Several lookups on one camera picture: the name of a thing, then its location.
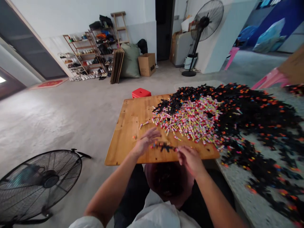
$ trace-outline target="green bag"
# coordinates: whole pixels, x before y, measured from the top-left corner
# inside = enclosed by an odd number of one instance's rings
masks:
[[[121,78],[140,78],[139,65],[137,58],[140,55],[140,50],[135,44],[121,45],[124,50],[123,65],[121,67]]]

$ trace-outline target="white shirt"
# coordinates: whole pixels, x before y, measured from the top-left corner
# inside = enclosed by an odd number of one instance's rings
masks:
[[[164,202],[159,195],[150,190],[143,209],[128,228],[200,228],[198,223],[183,211],[178,211],[170,201]],[[93,216],[85,216],[73,222],[69,228],[103,228],[102,223]]]

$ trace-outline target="white sleeve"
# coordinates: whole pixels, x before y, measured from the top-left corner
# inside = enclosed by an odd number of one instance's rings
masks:
[[[73,222],[69,228],[103,228],[101,221],[94,216],[84,216]]]

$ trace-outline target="black pants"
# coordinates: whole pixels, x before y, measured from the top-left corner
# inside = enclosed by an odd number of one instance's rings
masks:
[[[233,194],[223,175],[214,169],[208,169],[207,171],[228,202],[235,209]],[[126,192],[114,214],[115,228],[126,228],[133,222],[136,215],[143,209],[149,191],[150,188],[143,171],[143,166],[137,164],[129,180]],[[194,181],[192,194],[180,210],[195,219],[201,227],[213,227],[207,206],[196,181]]]

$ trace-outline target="stacked boards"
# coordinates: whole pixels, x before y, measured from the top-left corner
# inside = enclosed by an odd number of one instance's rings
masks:
[[[113,58],[113,70],[111,74],[110,84],[118,83],[121,72],[121,66],[123,65],[124,50],[120,47],[114,50]]]

